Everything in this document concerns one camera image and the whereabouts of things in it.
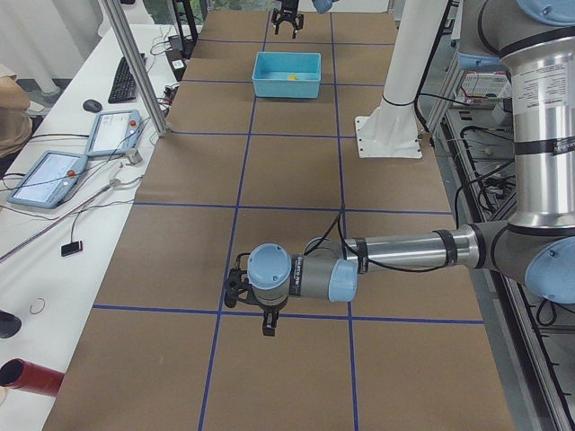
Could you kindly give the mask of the person forearm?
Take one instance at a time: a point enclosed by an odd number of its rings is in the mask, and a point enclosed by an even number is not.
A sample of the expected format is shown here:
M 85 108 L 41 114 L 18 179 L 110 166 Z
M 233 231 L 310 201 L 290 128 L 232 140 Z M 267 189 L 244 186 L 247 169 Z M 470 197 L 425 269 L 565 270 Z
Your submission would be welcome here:
M 16 73 L 1 65 L 1 157 L 21 150 L 32 133 L 32 120 L 27 113 L 31 101 L 16 83 Z

